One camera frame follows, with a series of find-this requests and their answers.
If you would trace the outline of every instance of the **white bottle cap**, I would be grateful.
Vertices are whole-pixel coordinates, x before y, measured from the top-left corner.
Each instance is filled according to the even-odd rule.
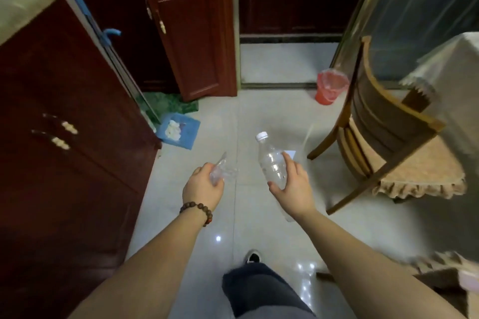
[[[260,132],[258,135],[256,135],[256,141],[266,139],[267,137],[268,133],[266,131]]]

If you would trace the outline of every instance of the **clear plastic bottle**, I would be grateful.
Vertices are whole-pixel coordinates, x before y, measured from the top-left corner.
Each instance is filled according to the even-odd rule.
[[[278,184],[280,189],[286,186],[287,172],[286,162],[284,161],[282,150],[275,148],[268,139],[266,131],[256,135],[256,141],[259,143],[258,162],[267,182]],[[281,208],[286,221],[293,222],[294,219]]]

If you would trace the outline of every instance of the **seat cushion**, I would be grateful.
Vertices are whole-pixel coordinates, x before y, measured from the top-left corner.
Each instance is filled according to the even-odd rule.
[[[386,161],[362,137],[352,117],[349,124],[372,170],[378,171]],[[461,163],[437,135],[385,176],[373,193],[403,199],[425,194],[449,199],[466,192],[465,177]]]

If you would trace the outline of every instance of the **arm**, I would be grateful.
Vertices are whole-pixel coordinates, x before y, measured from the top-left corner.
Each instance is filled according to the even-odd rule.
[[[212,186],[212,167],[213,164],[206,163],[194,171],[183,189],[184,203],[203,203],[212,211],[216,208],[224,183],[221,180]],[[197,207],[185,210],[98,286],[69,318],[166,319],[206,220],[206,214]]]
[[[289,155],[283,155],[288,172],[286,187],[280,190],[268,182],[270,191],[307,233],[357,317],[464,319],[400,265],[320,214],[308,174]]]

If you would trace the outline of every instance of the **white tablecloth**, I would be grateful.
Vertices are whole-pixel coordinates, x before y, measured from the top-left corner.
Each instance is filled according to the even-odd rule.
[[[431,101],[424,112],[444,121],[457,147],[479,163],[479,32],[450,39],[418,64],[400,84],[423,92]]]

